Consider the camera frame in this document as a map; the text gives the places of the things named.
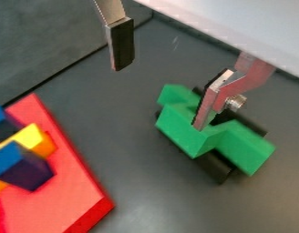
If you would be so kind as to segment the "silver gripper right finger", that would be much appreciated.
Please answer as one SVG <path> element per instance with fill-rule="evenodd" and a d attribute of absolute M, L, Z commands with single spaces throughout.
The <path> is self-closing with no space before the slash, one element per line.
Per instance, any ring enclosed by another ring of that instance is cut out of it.
<path fill-rule="evenodd" d="M 244 92 L 266 83 L 275 67 L 266 61 L 242 52 L 235 63 L 236 71 L 226 69 L 204 87 L 192 126 L 202 130 L 211 122 L 211 114 L 222 113 L 226 108 L 236 111 L 244 104 Z"/>

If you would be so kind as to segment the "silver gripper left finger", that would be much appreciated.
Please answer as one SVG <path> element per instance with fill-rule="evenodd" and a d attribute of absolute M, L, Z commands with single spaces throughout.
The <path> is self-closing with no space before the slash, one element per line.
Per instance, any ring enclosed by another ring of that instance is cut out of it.
<path fill-rule="evenodd" d="M 133 19 L 125 14 L 121 0 L 92 0 L 101 15 L 115 71 L 124 69 L 135 59 Z"/>

